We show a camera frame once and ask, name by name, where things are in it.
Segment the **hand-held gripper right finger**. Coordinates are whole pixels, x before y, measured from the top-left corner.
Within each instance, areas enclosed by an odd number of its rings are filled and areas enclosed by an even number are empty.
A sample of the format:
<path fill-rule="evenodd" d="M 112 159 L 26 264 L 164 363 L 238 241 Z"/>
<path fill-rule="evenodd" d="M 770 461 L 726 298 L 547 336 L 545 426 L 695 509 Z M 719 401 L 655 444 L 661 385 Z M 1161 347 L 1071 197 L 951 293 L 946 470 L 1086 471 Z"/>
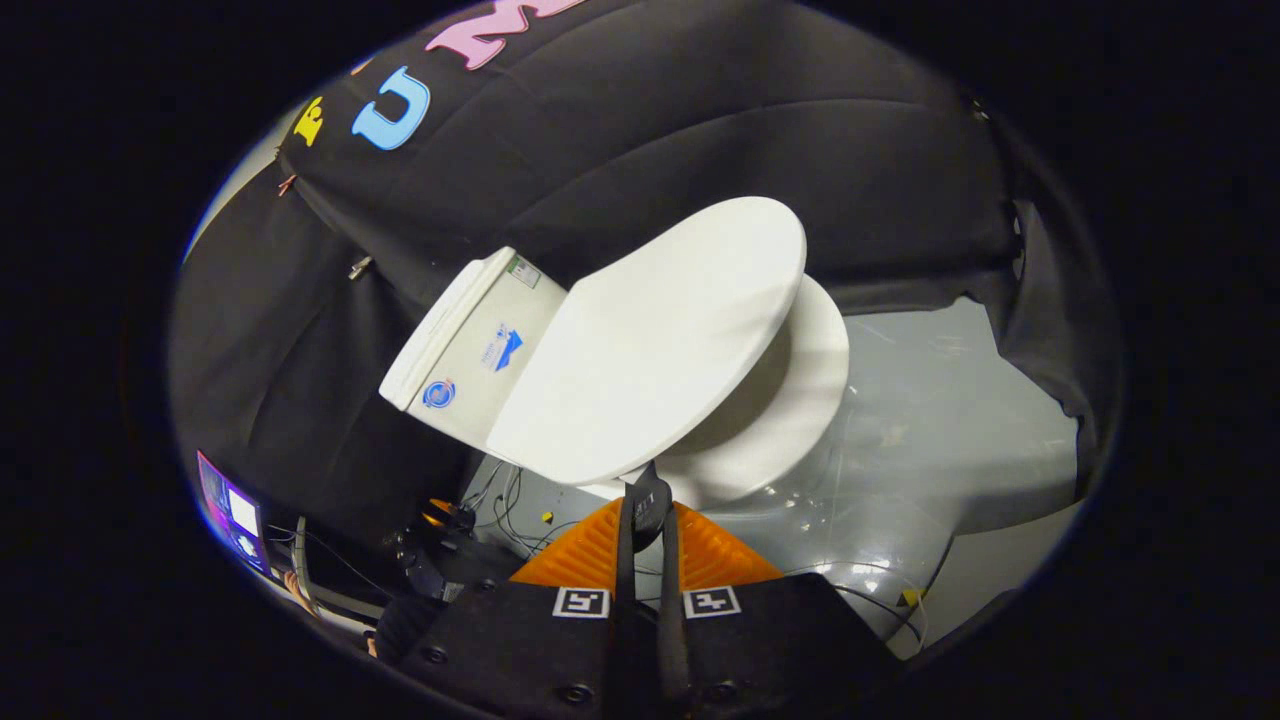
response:
<path fill-rule="evenodd" d="M 835 585 L 786 574 L 685 503 L 663 525 L 660 696 L 682 719 L 833 719 L 902 661 Z"/>

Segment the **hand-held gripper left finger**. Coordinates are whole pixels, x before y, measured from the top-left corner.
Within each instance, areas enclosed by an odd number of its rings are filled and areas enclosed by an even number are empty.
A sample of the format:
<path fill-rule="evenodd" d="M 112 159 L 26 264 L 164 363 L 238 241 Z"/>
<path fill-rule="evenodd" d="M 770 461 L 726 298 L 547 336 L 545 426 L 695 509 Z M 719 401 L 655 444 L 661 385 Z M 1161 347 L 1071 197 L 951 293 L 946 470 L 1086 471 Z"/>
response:
<path fill-rule="evenodd" d="M 468 583 L 399 673 L 471 719 L 654 719 L 657 620 L 636 596 L 631 510 L 599 510 L 603 583 Z"/>

